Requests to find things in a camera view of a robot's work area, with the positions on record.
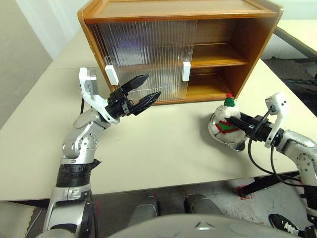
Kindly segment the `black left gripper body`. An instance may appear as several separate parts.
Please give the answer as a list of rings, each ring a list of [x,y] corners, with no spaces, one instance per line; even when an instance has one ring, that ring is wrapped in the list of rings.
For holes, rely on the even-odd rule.
[[[128,99],[128,94],[131,88],[118,88],[114,92],[110,93],[107,99],[108,105],[105,106],[105,110],[114,119],[118,119],[123,116],[129,116],[135,114],[134,103]]]

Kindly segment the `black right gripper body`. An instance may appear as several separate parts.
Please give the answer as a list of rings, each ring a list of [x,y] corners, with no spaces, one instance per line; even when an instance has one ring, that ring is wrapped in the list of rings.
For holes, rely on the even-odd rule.
[[[249,138],[252,138],[254,141],[265,142],[272,128],[272,123],[265,119],[262,124],[259,126],[256,132],[256,126],[262,119],[262,116],[255,116],[258,118],[258,122],[250,122],[249,128],[250,132],[246,133]]]

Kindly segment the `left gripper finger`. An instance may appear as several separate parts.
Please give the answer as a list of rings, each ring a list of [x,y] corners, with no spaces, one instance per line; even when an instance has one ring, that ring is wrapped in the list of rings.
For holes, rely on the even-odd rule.
[[[141,112],[145,111],[149,108],[152,104],[154,104],[159,96],[161,95],[161,91],[151,93],[144,98],[140,99],[137,104],[133,106],[133,114],[137,116]]]
[[[148,78],[149,78],[148,74],[138,75],[132,78],[131,80],[129,80],[128,82],[126,82],[125,84],[123,84],[121,86],[121,89],[123,93],[125,94],[125,96],[127,96],[129,92],[132,91],[133,89],[136,89],[142,86]]]

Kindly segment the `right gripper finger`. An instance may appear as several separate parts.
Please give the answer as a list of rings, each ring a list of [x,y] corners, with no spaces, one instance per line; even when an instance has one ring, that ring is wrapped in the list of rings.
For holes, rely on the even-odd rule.
[[[258,122],[257,117],[252,117],[252,116],[247,115],[245,113],[240,113],[240,120],[242,122]]]
[[[249,122],[242,122],[240,120],[240,118],[238,118],[238,117],[229,117],[229,118],[226,118],[226,120],[230,124],[232,124],[235,127],[241,129],[242,131],[244,131],[246,133],[250,132],[250,128],[249,128],[250,123]]]

